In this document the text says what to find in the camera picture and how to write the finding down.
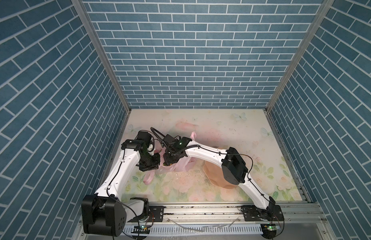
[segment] ventilation grille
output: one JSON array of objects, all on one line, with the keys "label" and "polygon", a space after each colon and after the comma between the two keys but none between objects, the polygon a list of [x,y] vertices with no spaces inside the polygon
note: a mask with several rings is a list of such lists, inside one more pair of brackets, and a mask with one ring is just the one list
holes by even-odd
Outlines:
[{"label": "ventilation grille", "polygon": [[[173,225],[154,225],[151,228],[149,236],[152,237],[175,237],[175,236],[191,236],[191,235],[240,235],[240,234],[263,234],[260,228],[260,224],[237,224],[231,227],[217,227],[216,225],[201,225],[201,224],[183,224],[185,228],[192,228],[198,231],[193,231],[191,229],[184,229],[175,224]],[[124,232],[131,234],[133,226],[126,225],[124,227]]]}]

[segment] wire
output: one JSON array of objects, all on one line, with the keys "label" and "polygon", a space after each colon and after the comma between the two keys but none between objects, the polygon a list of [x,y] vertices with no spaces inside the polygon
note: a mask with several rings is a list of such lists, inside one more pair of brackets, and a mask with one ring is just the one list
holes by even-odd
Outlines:
[{"label": "wire", "polygon": [[256,187],[256,185],[251,181],[252,179],[250,179],[250,177],[247,175],[247,178],[248,178],[248,181],[250,181],[250,183],[252,183],[252,185],[256,188],[256,190],[258,190],[258,192],[260,193],[260,195],[267,201],[269,201],[269,199],[267,199],[266,197],[264,197],[264,194],[261,193],[261,191]]},{"label": "wire", "polygon": [[151,212],[152,213],[152,224],[151,224],[151,226],[150,227],[152,227],[153,225],[154,225],[154,213],[153,212]]},{"label": "wire", "polygon": [[[125,153],[126,153],[126,151],[123,152],[123,158],[122,158],[121,160],[124,160]],[[123,206],[126,206],[127,208],[129,208],[129,209],[132,211],[132,213],[135,214],[136,220],[138,220],[138,215],[136,215],[135,211],[134,211],[132,208],[130,208],[128,205],[122,203],[121,201],[119,201],[119,200],[116,199],[115,197],[110,196],[110,194],[108,193],[108,187],[111,185],[112,181],[115,179],[115,177],[116,177],[117,174],[119,173],[119,170],[120,170],[120,167],[121,167],[121,164],[122,164],[122,163],[123,163],[123,162],[121,161],[121,162],[120,162],[120,165],[119,165],[119,168],[118,168],[118,170],[117,170],[115,176],[112,178],[112,180],[111,180],[110,183],[108,184],[107,189],[106,189],[106,193],[107,193],[108,197],[113,198],[113,199],[114,199],[115,201],[117,201],[118,203],[120,203],[120,204],[122,204]]]},{"label": "wire", "polygon": [[[280,222],[279,222],[279,218],[276,217],[276,215],[274,215],[274,216],[275,216],[275,218],[278,220],[279,226],[280,226],[280,228],[281,228],[281,225],[280,225]],[[284,218],[283,218],[283,228],[282,228],[282,230],[281,230],[281,232],[280,232],[279,234],[277,234],[276,236],[274,236],[274,238],[277,237],[277,236],[279,236],[281,233],[283,233],[283,231],[284,231],[284,226],[285,226],[285,223],[284,223]]]}]

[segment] floral mat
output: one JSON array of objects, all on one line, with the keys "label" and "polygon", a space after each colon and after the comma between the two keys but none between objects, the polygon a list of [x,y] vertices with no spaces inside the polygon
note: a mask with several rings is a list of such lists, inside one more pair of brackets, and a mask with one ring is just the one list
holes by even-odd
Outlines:
[{"label": "floral mat", "polygon": [[[172,136],[189,137],[195,131],[195,140],[204,145],[223,149],[234,147],[239,153],[253,158],[251,176],[263,191],[279,201],[302,200],[260,109],[134,109],[122,142],[134,139],[139,130],[149,130],[150,127]],[[243,159],[247,166],[251,165],[250,159]],[[121,200],[147,197],[150,202],[251,201],[240,187],[224,189],[212,185],[203,165],[204,161],[198,159],[188,172],[155,175],[149,185],[143,182],[146,173],[136,167]]]}]

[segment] wall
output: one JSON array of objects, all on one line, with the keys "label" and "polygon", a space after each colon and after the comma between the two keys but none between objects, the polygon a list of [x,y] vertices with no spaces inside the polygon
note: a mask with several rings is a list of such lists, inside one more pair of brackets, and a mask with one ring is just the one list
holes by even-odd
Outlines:
[{"label": "wall", "polygon": [[125,111],[70,0],[0,1],[0,239],[66,239]]},{"label": "wall", "polygon": [[264,108],[322,0],[85,2],[132,108]]},{"label": "wall", "polygon": [[335,0],[271,114],[336,237],[371,239],[371,1]]}]

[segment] black bracket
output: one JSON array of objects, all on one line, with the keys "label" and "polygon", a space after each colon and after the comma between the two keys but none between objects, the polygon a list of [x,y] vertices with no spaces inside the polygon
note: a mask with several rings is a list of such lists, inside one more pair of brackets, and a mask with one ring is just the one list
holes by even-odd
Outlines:
[{"label": "black bracket", "polygon": [[245,183],[245,175],[248,168],[245,166],[245,161],[239,155],[237,150],[230,147],[224,159],[221,160],[221,169],[223,170],[224,179],[234,185]]},{"label": "black bracket", "polygon": [[[246,222],[254,222],[254,221],[264,221],[265,219],[261,218],[261,212],[264,209],[259,209],[255,205],[243,205],[240,207],[241,212],[244,214],[244,220]],[[273,209],[273,222],[279,222],[284,220],[284,215],[281,212],[281,208],[279,205],[275,205]]]},{"label": "black bracket", "polygon": [[[150,206],[150,210],[148,211],[148,224],[152,222],[151,213],[154,214],[154,222],[163,222],[164,206]],[[134,217],[129,222],[137,222],[137,220]]]}]

